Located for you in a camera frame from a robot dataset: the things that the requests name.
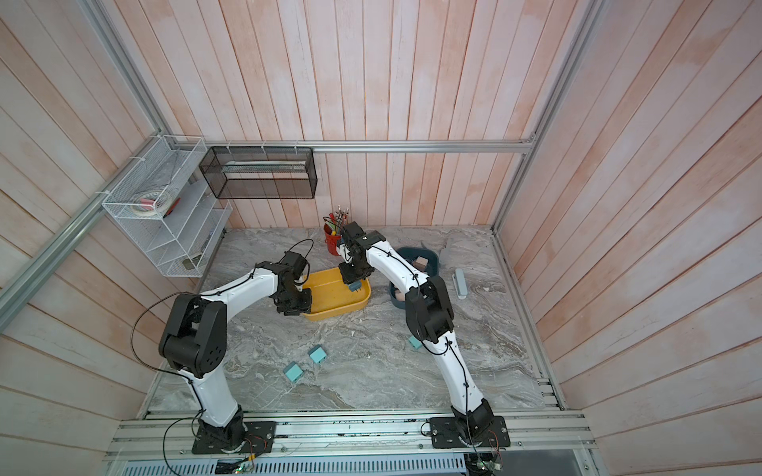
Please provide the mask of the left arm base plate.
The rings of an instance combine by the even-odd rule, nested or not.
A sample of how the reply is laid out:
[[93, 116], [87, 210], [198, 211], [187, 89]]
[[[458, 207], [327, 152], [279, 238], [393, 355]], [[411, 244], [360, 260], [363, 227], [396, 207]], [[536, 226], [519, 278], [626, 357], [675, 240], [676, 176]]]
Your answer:
[[253, 453], [272, 451], [277, 424], [271, 420], [232, 420], [224, 428], [200, 422], [192, 454]]

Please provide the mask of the dark teal plastic bin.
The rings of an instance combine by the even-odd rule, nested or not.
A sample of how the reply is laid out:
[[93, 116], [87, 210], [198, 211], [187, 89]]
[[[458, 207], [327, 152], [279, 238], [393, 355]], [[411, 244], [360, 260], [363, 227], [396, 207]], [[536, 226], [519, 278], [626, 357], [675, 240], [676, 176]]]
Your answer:
[[[426, 247], [400, 247], [396, 251], [419, 272], [425, 273], [428, 276], [438, 276], [440, 257], [435, 251]], [[388, 293], [394, 307], [405, 309], [404, 296], [393, 283], [389, 283]]]

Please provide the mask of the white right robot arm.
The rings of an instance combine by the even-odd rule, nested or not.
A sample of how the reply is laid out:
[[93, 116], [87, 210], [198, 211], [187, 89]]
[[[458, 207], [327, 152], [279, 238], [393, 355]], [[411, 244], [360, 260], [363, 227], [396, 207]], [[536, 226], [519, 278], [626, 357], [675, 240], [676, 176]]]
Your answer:
[[422, 347], [435, 357], [448, 394], [460, 437], [469, 443], [484, 438], [494, 412], [475, 384], [462, 357], [454, 332], [454, 309], [444, 280], [415, 268], [377, 231], [366, 232], [357, 223], [343, 226], [337, 246], [347, 285], [383, 274], [404, 293], [406, 323]]

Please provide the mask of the yellow plastic bin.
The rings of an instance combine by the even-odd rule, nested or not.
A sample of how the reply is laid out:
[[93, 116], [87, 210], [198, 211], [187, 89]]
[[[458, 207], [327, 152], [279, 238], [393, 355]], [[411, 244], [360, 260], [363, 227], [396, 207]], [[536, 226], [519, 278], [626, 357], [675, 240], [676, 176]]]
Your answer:
[[304, 290], [312, 291], [313, 303], [310, 313], [301, 313], [308, 321], [323, 321], [366, 307], [371, 296], [369, 281], [362, 280], [361, 289], [352, 292], [343, 283], [339, 268], [311, 273]]

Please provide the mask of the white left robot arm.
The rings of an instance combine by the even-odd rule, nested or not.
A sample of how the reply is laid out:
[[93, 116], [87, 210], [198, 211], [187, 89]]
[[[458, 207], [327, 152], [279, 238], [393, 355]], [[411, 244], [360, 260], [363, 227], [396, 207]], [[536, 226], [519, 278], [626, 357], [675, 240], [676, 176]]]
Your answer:
[[221, 368], [228, 321], [262, 299], [271, 299], [282, 315], [307, 313], [312, 307], [312, 292], [303, 288], [307, 275], [307, 259], [287, 251], [280, 261], [261, 262], [217, 289], [176, 297], [159, 353], [189, 383], [208, 428], [229, 428], [239, 411]]

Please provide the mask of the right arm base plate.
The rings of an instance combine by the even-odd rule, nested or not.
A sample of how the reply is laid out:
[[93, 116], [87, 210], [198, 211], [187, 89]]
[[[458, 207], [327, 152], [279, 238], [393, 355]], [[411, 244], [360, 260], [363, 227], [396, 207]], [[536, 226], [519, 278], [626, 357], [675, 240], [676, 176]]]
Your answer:
[[442, 416], [430, 418], [430, 438], [436, 449], [473, 448], [500, 449], [511, 446], [503, 416], [494, 416], [490, 422], [466, 426], [464, 418]]

